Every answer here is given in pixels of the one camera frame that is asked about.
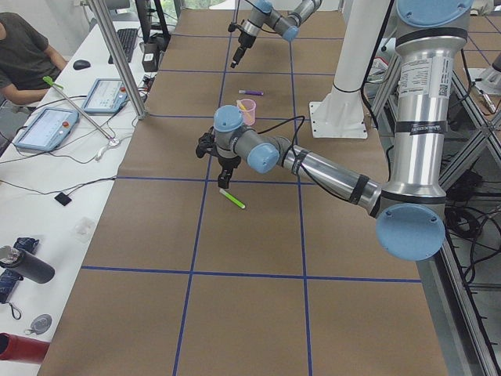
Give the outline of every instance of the black mouse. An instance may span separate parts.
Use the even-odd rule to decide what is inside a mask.
[[[89,68],[91,64],[87,60],[77,60],[73,63],[73,69],[79,71],[80,69]]]

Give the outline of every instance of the person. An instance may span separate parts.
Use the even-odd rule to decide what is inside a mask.
[[[67,61],[16,13],[0,13],[0,92],[17,105],[38,102]]]

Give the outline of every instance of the blue joint cap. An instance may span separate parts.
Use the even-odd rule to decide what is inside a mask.
[[[440,27],[469,12],[473,0],[398,0],[398,17],[413,27]]]
[[[270,13],[273,9],[273,5],[269,0],[257,0],[254,3],[254,7],[266,14]]]
[[[243,124],[243,116],[236,106],[219,107],[214,114],[214,129],[218,132],[231,132]]]
[[[247,156],[247,163],[260,174],[270,171],[279,160],[279,151],[271,143],[260,143]]]
[[[445,227],[431,209],[418,204],[396,204],[377,217],[376,234],[380,244],[393,256],[418,261],[440,250]]]
[[[282,38],[288,42],[292,42],[297,37],[297,33],[299,33],[299,27],[291,26],[283,33]]]

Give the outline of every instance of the black t-shirt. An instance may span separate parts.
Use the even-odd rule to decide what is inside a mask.
[[[0,89],[10,84],[18,90],[47,89],[42,78],[60,73],[44,54],[47,38],[15,13],[0,13],[0,23],[7,33],[0,41]]]

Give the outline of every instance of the light blue device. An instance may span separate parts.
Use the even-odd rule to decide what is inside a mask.
[[[127,98],[120,79],[98,78],[88,92],[82,109],[90,115],[113,115],[125,105]]]
[[[45,108],[13,144],[25,150],[52,151],[62,143],[77,122],[78,112],[75,110]]]

